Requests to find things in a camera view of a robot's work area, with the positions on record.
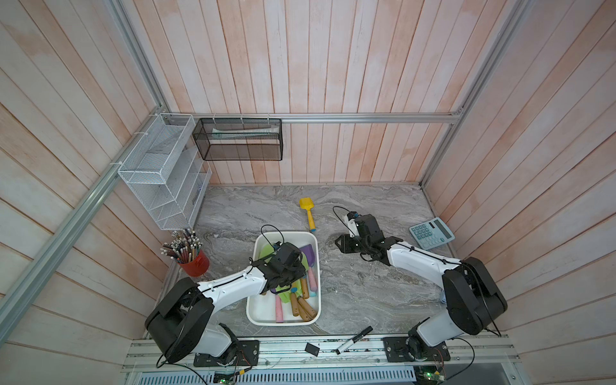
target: calculator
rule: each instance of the calculator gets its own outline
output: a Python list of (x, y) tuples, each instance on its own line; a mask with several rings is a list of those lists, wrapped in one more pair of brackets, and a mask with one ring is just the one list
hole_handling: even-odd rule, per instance
[(424, 250), (430, 250), (455, 239), (453, 232), (439, 217), (408, 229), (419, 243), (419, 247)]

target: marker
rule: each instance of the marker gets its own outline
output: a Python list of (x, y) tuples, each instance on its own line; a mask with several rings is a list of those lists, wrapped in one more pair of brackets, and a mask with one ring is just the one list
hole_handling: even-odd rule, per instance
[(353, 346), (354, 343), (364, 338), (366, 334), (368, 334), (371, 331), (372, 331), (372, 326), (368, 326), (367, 328), (362, 330), (362, 332), (359, 333), (357, 336), (351, 338), (350, 340), (346, 341), (344, 344), (340, 345), (340, 347), (336, 349), (336, 354), (340, 354), (344, 352), (345, 350)]

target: white wire mesh shelf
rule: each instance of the white wire mesh shelf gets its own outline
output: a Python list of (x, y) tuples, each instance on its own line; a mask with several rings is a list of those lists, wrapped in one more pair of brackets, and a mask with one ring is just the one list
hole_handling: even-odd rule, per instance
[(194, 128), (192, 115), (159, 114), (118, 174), (127, 184), (165, 184)]
[(159, 115), (118, 171), (162, 230), (192, 227), (212, 175), (197, 146), (182, 150), (194, 126), (192, 115)]

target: wooden handle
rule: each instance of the wooden handle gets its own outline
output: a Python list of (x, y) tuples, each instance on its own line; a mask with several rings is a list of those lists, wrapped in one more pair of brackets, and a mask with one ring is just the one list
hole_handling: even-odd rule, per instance
[(306, 210), (306, 212), (308, 213), (308, 224), (310, 225), (310, 231), (315, 231), (317, 227), (314, 226), (314, 219), (312, 218), (312, 213), (310, 212), (310, 209)]
[(291, 309), (293, 310), (293, 315), (297, 317), (299, 315), (298, 296), (295, 293), (291, 293), (289, 297), (291, 297)]
[(310, 316), (308, 315), (308, 313), (304, 310), (303, 307), (299, 307), (299, 316), (302, 317), (302, 319), (304, 320), (304, 322), (308, 322), (308, 321), (312, 321), (312, 318), (310, 318)]
[(304, 299), (310, 298), (310, 292), (308, 291), (308, 281), (306, 281), (306, 278), (301, 278), (299, 281), (302, 284), (302, 297), (304, 297)]
[(298, 304), (299, 304), (299, 308), (304, 309), (311, 318), (314, 318), (317, 316), (317, 312), (314, 311), (312, 306), (308, 305), (308, 302), (306, 302), (306, 300), (303, 299), (302, 297), (298, 298)]

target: marble countertop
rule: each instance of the marble countertop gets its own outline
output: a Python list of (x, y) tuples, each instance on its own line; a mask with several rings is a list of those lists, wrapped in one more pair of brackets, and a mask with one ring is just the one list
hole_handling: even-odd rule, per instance
[[(258, 326), (246, 317), (246, 300), (212, 316), (237, 336), (353, 334), (371, 325), (374, 333), (406, 333), (444, 308), (440, 288), (405, 270), (365, 262), (359, 254), (343, 254), (334, 240), (346, 233), (332, 213), (338, 205), (372, 214), (386, 236), (416, 245), (408, 228), (433, 218), (428, 203), (414, 185), (327, 185), (277, 187), (210, 187), (195, 224), (211, 261), (200, 280), (232, 274), (248, 265), (261, 226), (308, 231), (299, 199), (310, 197), (319, 244), (322, 313), (309, 326)], [(446, 245), (432, 250), (451, 256)]]

